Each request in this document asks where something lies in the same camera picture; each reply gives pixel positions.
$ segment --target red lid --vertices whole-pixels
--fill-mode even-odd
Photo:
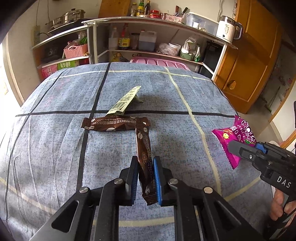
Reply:
[[[159,14],[158,10],[150,10],[150,13]]]

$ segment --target green box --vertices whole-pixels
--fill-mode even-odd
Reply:
[[[79,66],[79,61],[78,60],[67,61],[65,59],[64,62],[61,62],[61,63],[57,64],[58,70],[65,69],[65,68],[72,68],[72,67],[76,67],[76,66]]]

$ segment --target electric kettle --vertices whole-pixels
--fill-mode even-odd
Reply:
[[[237,38],[234,38],[234,34],[236,31],[236,26],[240,29],[239,36]],[[225,40],[228,43],[232,43],[232,40],[238,40],[241,38],[242,33],[243,33],[243,26],[234,21],[232,18],[227,17],[227,16],[221,16],[216,37]]]

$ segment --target power outlet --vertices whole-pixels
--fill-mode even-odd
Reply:
[[[40,43],[40,25],[34,26],[32,29],[32,44],[35,46]]]

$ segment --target kettle handle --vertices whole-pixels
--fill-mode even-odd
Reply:
[[[240,32],[239,32],[239,36],[237,38],[233,38],[235,40],[239,40],[242,37],[242,33],[244,31],[244,27],[242,26],[241,23],[239,22],[235,22],[235,25],[238,26],[240,28]]]

